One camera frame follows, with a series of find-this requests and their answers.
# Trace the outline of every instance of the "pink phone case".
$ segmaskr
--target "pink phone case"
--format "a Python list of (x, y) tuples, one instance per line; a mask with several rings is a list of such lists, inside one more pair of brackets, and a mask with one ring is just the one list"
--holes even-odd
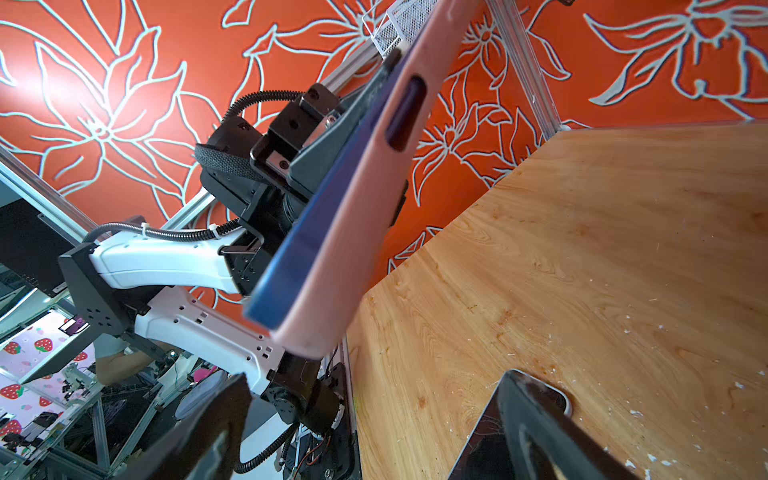
[[(290, 352), (321, 358), (344, 336), (373, 275), (374, 259), (402, 196), (429, 112), (456, 58), (479, 0), (441, 0), (403, 60), (400, 76), (365, 149), (319, 255), (286, 319), (272, 337)], [(386, 129), (414, 76), (426, 95), (407, 146), (391, 147)]]

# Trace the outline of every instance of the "orange wallpaper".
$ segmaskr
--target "orange wallpaper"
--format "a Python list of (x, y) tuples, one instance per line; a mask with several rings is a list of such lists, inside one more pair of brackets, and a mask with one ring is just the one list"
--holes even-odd
[(518, 6), (562, 119), (615, 127), (768, 118), (765, 0)]
[[(363, 42), (389, 3), (0, 0), (0, 142), (96, 222), (142, 214), (159, 226), (200, 189), (193, 146), (233, 99), (306, 89)], [(768, 117), (762, 1), (518, 7), (566, 125)], [(245, 115), (264, 131), (281, 108)], [(374, 280), (541, 142), (483, 5), (423, 133)], [(200, 223), (225, 215), (215, 207)], [(237, 297), (196, 292), (239, 309)]]

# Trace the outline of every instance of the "metal bracket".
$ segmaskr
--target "metal bracket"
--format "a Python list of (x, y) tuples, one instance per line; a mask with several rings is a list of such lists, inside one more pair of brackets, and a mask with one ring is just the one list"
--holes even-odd
[(560, 130), (560, 115), (541, 73), (520, 12), (513, 0), (486, 0), (486, 3), (502, 34), (502, 43), (515, 67), (541, 134), (549, 140)]
[(107, 428), (104, 425), (104, 410), (101, 408), (101, 398), (93, 406), (94, 444), (96, 445), (96, 462), (98, 466), (109, 468), (109, 444), (107, 443)]
[(357, 73), (366, 63), (377, 58), (379, 51), (371, 38), (368, 38), (360, 45), (349, 57), (323, 79), (323, 85), (337, 94), (346, 85), (346, 83)]

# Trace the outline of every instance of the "wood grain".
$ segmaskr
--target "wood grain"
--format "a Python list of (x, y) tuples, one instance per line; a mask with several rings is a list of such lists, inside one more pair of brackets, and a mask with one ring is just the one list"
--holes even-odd
[(641, 478), (765, 478), (766, 152), (763, 124), (536, 151), (363, 299), (364, 478), (446, 478), (510, 368)]

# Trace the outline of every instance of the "gray fabric strap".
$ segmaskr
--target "gray fabric strap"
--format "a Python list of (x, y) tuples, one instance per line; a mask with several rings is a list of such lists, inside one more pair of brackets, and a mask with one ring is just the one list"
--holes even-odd
[(250, 167), (250, 162), (236, 155), (226, 154), (203, 144), (194, 146), (194, 157), (201, 167), (210, 168), (237, 177), (250, 178), (259, 182), (265, 179)]

